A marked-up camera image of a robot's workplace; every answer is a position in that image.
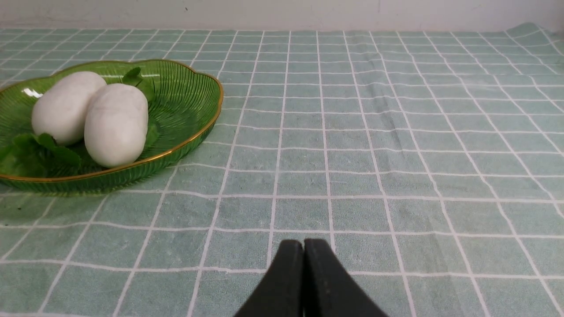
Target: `white egg-shaped object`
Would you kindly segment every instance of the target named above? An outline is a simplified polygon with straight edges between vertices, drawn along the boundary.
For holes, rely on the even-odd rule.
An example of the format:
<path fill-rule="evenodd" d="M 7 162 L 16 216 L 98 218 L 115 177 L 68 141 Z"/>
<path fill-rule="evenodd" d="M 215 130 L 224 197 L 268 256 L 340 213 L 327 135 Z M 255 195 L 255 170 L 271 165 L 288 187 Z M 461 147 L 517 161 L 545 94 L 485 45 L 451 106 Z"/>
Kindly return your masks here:
<path fill-rule="evenodd" d="M 49 133 L 61 146 L 80 141 L 90 99 L 104 86 L 106 81 L 93 72 L 76 72 L 64 77 L 33 106 L 33 132 Z"/>
<path fill-rule="evenodd" d="M 136 87 L 113 83 L 92 97 L 84 143 L 92 159 L 106 168 L 134 162 L 147 137 L 148 102 Z"/>

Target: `white wall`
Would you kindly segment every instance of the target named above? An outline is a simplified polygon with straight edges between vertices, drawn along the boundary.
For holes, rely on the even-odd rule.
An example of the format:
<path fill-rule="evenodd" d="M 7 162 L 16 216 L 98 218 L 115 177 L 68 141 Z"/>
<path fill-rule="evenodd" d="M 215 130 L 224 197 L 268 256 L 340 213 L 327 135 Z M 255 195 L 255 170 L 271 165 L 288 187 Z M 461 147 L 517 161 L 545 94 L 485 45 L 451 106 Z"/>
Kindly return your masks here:
<path fill-rule="evenodd" d="M 0 0 L 0 26 L 245 30 L 564 28 L 564 0 Z"/>

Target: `checkered tablecloth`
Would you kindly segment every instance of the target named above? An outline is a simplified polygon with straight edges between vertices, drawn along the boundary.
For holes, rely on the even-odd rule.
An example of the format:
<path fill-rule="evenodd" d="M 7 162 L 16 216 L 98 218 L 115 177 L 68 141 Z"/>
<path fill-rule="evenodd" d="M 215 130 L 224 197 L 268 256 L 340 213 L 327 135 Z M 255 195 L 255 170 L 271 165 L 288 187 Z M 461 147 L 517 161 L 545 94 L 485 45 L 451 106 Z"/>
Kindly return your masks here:
<path fill-rule="evenodd" d="M 563 316 L 563 54 L 533 24 L 0 29 L 3 85 L 166 58 L 225 91 L 207 140 L 146 182 L 0 188 L 0 316 L 229 317 L 278 243 L 306 237 L 392 317 Z"/>

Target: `plate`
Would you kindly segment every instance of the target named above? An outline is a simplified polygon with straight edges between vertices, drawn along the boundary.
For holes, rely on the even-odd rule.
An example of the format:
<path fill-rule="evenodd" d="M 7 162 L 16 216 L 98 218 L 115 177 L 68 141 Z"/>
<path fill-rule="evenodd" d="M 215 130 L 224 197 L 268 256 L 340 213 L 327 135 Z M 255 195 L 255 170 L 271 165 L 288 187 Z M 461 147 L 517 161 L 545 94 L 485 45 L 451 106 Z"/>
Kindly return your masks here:
<path fill-rule="evenodd" d="M 211 132 L 223 102 L 219 81 L 171 60 L 95 61 L 67 68 L 49 77 L 34 78 L 0 91 L 0 148 L 20 134 L 32 133 L 31 113 L 37 99 L 61 78 L 91 71 L 107 83 L 121 82 L 133 68 L 153 87 L 149 101 L 149 132 L 141 156 L 128 165 L 106 169 L 96 164 L 79 142 L 70 149 L 82 157 L 78 170 L 54 168 L 48 178 L 0 174 L 0 182 L 24 191 L 44 193 L 109 192 L 140 182 L 178 162 Z"/>

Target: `mint leaf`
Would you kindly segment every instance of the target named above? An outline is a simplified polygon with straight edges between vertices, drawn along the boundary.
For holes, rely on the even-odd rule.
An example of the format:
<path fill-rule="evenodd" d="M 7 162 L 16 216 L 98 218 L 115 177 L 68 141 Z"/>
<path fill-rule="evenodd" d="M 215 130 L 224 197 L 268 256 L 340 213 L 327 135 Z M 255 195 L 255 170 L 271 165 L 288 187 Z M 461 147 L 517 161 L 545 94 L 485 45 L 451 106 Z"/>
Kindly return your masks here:
<path fill-rule="evenodd" d="M 135 67 L 124 75 L 121 82 L 125 85 L 136 87 L 145 95 L 147 101 L 151 102 L 155 98 L 154 83 L 152 81 L 145 80 L 145 78 L 140 76 L 140 74 L 141 68 Z"/>
<path fill-rule="evenodd" d="M 151 81 L 144 80 L 136 86 L 147 98 L 147 102 L 151 102 L 155 98 L 155 87 Z"/>
<path fill-rule="evenodd" d="M 53 154 L 54 159 L 60 160 L 61 162 L 71 166 L 80 166 L 80 156 L 66 147 L 57 146 L 55 144 L 55 139 L 49 134 L 43 133 L 40 136 L 35 137 L 35 140 L 40 146 L 49 150 Z"/>
<path fill-rule="evenodd" d="M 159 136 L 160 132 L 158 130 L 158 124 L 154 120 L 149 119 L 149 124 L 147 126 L 147 137 L 145 138 L 145 146 L 143 149 L 145 150 L 153 146 Z"/>
<path fill-rule="evenodd" d="M 21 177 L 46 177 L 45 153 L 33 134 L 20 134 L 0 149 L 0 173 Z"/>
<path fill-rule="evenodd" d="M 139 74 L 141 74 L 141 67 L 135 67 L 124 75 L 121 82 L 126 85 L 136 86 L 143 80 Z"/>
<path fill-rule="evenodd" d="M 53 137 L 46 133 L 17 135 L 12 144 L 0 149 L 0 174 L 49 177 L 61 170 L 77 171 L 80 165 L 78 154 L 57 146 Z"/>

